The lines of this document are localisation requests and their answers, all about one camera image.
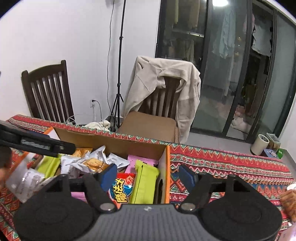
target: patterned tablecloth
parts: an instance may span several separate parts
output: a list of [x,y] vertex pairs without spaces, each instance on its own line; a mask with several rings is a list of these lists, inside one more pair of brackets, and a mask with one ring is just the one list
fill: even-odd
[[[178,177],[179,165],[185,163],[195,172],[207,172],[217,178],[226,178],[233,173],[252,185],[258,192],[278,207],[283,216],[283,224],[279,233],[288,227],[290,221],[282,210],[279,194],[284,192],[294,179],[289,169],[278,159],[265,158],[241,153],[233,153],[222,150],[210,150],[193,146],[161,142],[153,139],[135,137],[113,132],[103,132],[70,124],[62,124],[53,121],[16,115],[8,122],[39,133],[45,132],[49,127],[59,127],[67,130],[105,135],[119,139],[134,140],[166,144],[170,146],[170,202],[179,205],[188,195],[186,188]],[[13,149],[14,163],[22,158],[21,150]],[[223,196],[223,193],[213,193],[211,200]],[[4,188],[0,193],[0,230],[9,241],[19,240],[14,231],[13,215],[21,205],[20,201],[9,190]]]

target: brown cushioned seat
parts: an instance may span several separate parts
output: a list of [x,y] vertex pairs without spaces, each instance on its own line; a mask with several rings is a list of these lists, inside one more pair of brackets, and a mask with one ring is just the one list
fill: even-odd
[[172,118],[129,112],[117,133],[151,138],[166,142],[179,142],[179,129]]

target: white cylindrical trash can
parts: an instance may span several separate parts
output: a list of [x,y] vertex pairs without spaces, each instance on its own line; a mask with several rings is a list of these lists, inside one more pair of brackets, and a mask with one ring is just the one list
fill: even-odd
[[269,139],[266,136],[259,134],[254,144],[251,146],[252,154],[259,156],[263,152],[263,150],[266,149],[268,144],[269,144]]

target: black tripod stand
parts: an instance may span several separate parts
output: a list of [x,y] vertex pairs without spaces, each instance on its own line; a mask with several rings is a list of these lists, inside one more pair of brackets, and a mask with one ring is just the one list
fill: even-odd
[[120,94],[120,85],[121,85],[121,83],[120,83],[120,63],[121,63],[121,47],[122,47],[122,39],[123,39],[122,32],[123,32],[123,20],[124,20],[125,8],[126,8],[126,0],[124,0],[124,3],[123,3],[123,12],[122,12],[122,20],[121,20],[121,32],[120,32],[120,37],[119,37],[120,42],[119,42],[117,94],[116,94],[116,98],[115,98],[113,108],[112,108],[112,111],[111,111],[111,115],[110,115],[110,120],[111,120],[112,117],[113,117],[113,120],[114,120],[114,122],[113,122],[113,127],[114,128],[113,129],[115,129],[115,125],[117,126],[117,128],[120,127],[120,100],[122,100],[122,102],[123,102],[123,98],[122,98],[122,96]]

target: beige jacket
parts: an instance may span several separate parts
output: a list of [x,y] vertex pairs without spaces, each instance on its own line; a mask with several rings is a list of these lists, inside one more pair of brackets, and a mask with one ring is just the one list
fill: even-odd
[[190,126],[200,103],[200,72],[187,61],[138,56],[129,83],[122,115],[138,111],[144,99],[156,88],[165,88],[164,76],[180,78],[176,93],[176,123],[180,143],[187,141]]

